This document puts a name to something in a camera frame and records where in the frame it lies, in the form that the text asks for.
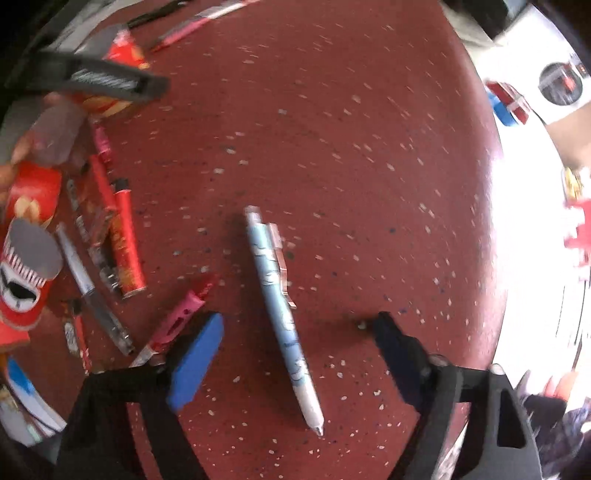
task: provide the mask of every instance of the pink pen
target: pink pen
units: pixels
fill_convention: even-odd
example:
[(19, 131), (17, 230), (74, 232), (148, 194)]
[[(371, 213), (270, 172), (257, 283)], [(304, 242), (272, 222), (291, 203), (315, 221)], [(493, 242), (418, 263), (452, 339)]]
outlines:
[(109, 137), (103, 127), (97, 120), (90, 121), (90, 128), (92, 129), (92, 137), (95, 142), (95, 147), (98, 151), (99, 158), (105, 165), (107, 170), (113, 169), (113, 151), (111, 150), (111, 144)]
[(142, 348), (130, 367), (144, 365), (150, 358), (159, 353), (166, 353), (187, 322), (203, 305), (216, 280), (215, 275), (208, 275), (198, 281), (187, 292), (184, 299), (170, 312), (152, 335), (146, 346)]

